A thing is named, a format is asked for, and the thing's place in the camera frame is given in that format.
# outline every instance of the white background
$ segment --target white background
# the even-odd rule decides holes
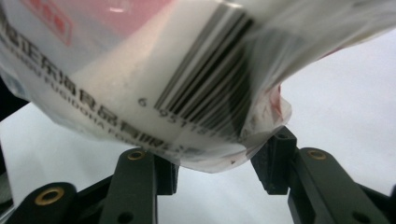
[[[396,184],[396,32],[313,63],[282,85],[299,147],[334,155],[355,181]],[[14,200],[54,181],[84,189],[111,175],[128,147],[53,124],[28,105],[1,122]],[[251,164],[220,174],[180,169],[177,194],[159,198],[160,223],[292,223],[287,196],[268,196]]]

